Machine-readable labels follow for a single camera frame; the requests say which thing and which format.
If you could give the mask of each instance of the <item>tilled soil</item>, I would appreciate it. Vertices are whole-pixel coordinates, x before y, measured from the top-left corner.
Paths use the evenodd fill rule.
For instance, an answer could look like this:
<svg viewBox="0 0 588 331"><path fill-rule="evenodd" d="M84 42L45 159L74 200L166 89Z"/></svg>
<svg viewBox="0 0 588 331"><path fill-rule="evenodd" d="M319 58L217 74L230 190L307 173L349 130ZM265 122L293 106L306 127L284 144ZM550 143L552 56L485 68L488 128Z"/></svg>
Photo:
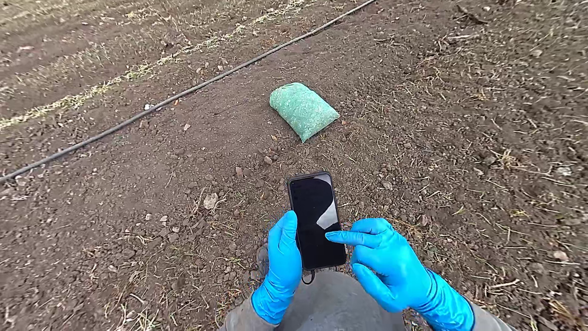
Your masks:
<svg viewBox="0 0 588 331"><path fill-rule="evenodd" d="M45 34L37 21L29 29L0 21L13 32L2 45L15 51L2 68L4 172L355 6L165 4L166 14L142 16L148 2L102 2L95 7L109 14L95 21L64 11L67 24L80 26L77 37L49 21ZM201 11L188 20L190 6ZM2 329L216 329L262 280L255 251L289 207L285 180L316 170L333 175L344 228L386 217L427 267L520 330L585 328L587 10L580 1L378 1L5 183ZM55 13L54 24L64 24ZM115 23L120 17L139 21ZM180 23L153 30L173 21ZM236 22L242 34L218 38ZM201 27L189 34L190 24ZM169 51L158 48L159 37L142 39L145 52L129 58L132 49L115 47L111 36L137 30L184 37ZM43 59L15 60L41 52L41 34L88 38L118 55L95 75L78 75L93 71L84 64L57 75L46 64L73 52L57 44ZM21 40L33 48L16 51ZM39 65L55 71L38 89L17 83L40 80ZM104 81L116 83L92 89ZM272 90L292 81L341 114L306 144L268 104ZM18 117L65 94L83 97ZM410 313L406 320L425 327Z"/></svg>

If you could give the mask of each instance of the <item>gray sleeve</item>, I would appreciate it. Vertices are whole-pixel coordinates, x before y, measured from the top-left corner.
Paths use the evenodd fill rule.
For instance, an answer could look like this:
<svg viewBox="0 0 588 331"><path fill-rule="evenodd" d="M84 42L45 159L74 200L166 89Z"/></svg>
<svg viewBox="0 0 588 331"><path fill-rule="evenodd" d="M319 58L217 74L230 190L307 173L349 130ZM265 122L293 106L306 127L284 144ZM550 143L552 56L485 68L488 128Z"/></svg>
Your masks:
<svg viewBox="0 0 588 331"><path fill-rule="evenodd" d="M227 314L225 324L219 331L272 331L277 326L257 315L249 297Z"/></svg>
<svg viewBox="0 0 588 331"><path fill-rule="evenodd" d="M474 327L472 331L516 331L515 328L501 321L482 308L470 302L474 312Z"/></svg>

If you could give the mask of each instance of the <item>phone screen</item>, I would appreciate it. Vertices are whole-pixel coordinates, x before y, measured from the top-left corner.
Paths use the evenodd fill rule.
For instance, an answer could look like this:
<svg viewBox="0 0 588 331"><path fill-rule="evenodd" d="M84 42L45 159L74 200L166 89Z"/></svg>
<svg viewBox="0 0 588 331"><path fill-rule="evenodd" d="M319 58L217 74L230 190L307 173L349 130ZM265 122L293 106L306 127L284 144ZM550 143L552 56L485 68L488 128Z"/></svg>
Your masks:
<svg viewBox="0 0 588 331"><path fill-rule="evenodd" d="M330 175L293 179L289 192L292 210L298 217L296 244L302 267L313 270L345 264L345 246L325 238L325 233L341 230Z"/></svg>

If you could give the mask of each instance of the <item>green mesh bag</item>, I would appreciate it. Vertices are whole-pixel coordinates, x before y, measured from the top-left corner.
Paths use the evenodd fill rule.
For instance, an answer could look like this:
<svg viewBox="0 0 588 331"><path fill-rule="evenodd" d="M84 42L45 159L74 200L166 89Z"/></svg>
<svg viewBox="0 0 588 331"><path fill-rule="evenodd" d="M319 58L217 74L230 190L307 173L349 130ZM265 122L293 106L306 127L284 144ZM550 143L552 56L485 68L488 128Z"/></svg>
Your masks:
<svg viewBox="0 0 588 331"><path fill-rule="evenodd" d="M293 82L277 88L269 105L290 124L302 142L339 118L339 113L310 88Z"/></svg>

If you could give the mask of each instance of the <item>gray pants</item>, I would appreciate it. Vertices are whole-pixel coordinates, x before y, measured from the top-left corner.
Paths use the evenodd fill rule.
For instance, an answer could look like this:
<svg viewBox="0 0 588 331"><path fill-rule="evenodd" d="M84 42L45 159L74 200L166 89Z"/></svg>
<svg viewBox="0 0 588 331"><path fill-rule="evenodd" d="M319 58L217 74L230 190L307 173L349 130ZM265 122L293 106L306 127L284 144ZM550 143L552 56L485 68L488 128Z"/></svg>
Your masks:
<svg viewBox="0 0 588 331"><path fill-rule="evenodd" d="M316 273L310 285L298 285L276 330L404 331L405 326L401 313L382 309L357 280L343 273L323 271Z"/></svg>

